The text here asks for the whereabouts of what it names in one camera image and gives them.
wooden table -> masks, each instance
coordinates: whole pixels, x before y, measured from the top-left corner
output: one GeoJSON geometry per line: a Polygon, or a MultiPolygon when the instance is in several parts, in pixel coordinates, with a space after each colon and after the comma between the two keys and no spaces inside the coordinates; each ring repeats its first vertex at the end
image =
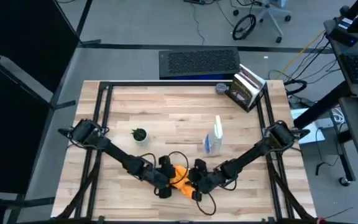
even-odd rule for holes
{"type": "MultiPolygon", "coordinates": [[[[85,81],[81,91],[74,125],[80,119],[92,119],[99,82],[85,81]]],[[[270,100],[276,120],[293,126],[285,89],[281,80],[268,81],[270,100]]],[[[106,94],[103,96],[99,124],[103,116],[106,94]]],[[[265,101],[264,118],[269,125],[265,101]]],[[[213,86],[114,86],[109,110],[107,137],[128,154],[139,156],[152,152],[156,157],[172,151],[181,151],[193,166],[196,158],[207,162],[209,169],[225,160],[240,156],[261,139],[257,108],[246,113],[225,95],[215,94],[213,86]],[[215,115],[223,124],[224,153],[219,157],[204,157],[203,140],[213,127],[215,115]],[[151,140],[147,147],[139,147],[131,130],[144,128],[151,140]]],[[[67,150],[52,216],[57,216],[70,203],[80,186],[86,151],[71,147],[67,150]]],[[[287,150],[283,154],[288,185],[299,202],[311,215],[314,211],[308,179],[301,154],[287,150]]],[[[186,166],[184,158],[173,156],[174,164],[186,166]]],[[[93,219],[102,215],[106,220],[225,220],[260,221],[274,217],[272,193],[265,158],[261,157],[244,168],[233,192],[216,188],[212,196],[217,205],[216,214],[203,215],[193,200],[179,191],[167,199],[153,194],[153,187],[133,178],[121,164],[107,154],[102,155],[93,219]]],[[[284,199],[280,193],[283,216],[284,199]]],[[[207,212],[213,204],[205,195],[200,203],[207,212]]],[[[88,205],[85,196],[82,216],[88,205]]]]}

